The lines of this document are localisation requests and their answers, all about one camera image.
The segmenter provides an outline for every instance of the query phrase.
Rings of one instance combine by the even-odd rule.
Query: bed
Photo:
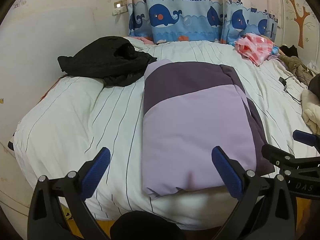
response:
[[[233,46],[209,41],[180,41],[145,45],[128,38],[136,50],[158,60],[200,61],[235,68],[262,119],[268,143],[298,158],[314,157],[312,147],[292,139],[296,129],[310,132],[302,108],[283,91],[279,77],[291,73],[276,60],[260,67],[242,58]],[[300,98],[305,88],[296,78],[287,89]],[[16,159],[34,188],[43,174],[65,176],[92,160],[101,147],[113,152],[112,161],[97,190],[86,204],[99,220],[116,220],[125,212],[145,210],[178,224],[199,230],[221,226],[236,199],[225,187],[178,192],[151,199],[141,186],[141,147],[144,78],[127,87],[103,88],[98,79],[64,77],[18,124],[13,147]]]

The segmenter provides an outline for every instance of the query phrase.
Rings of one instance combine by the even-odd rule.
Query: blue gripper pad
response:
[[[103,147],[99,152],[99,157],[87,172],[86,176],[81,182],[80,198],[84,201],[91,198],[95,192],[104,172],[110,163],[110,151]]]
[[[218,147],[212,149],[212,162],[226,185],[230,195],[238,200],[243,196],[243,185],[228,160]]]
[[[315,146],[317,143],[317,138],[315,135],[299,130],[295,130],[292,134],[295,141],[301,142],[309,146]]]

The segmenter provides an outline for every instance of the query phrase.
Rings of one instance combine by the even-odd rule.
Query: folded purple blanket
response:
[[[142,186],[152,196],[224,185],[211,161],[216,146],[259,176],[274,172],[257,109],[230,66],[154,62],[143,108]]]

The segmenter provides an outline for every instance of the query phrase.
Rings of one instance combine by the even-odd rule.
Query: curtain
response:
[[[221,41],[246,33],[274,41],[280,0],[127,0],[129,35],[155,43]]]

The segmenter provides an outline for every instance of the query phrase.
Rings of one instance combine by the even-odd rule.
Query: wall socket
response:
[[[112,11],[112,15],[118,15],[118,14],[121,14],[121,13],[125,13],[128,11],[128,8],[126,6],[121,6],[119,8],[114,8],[113,11]]]

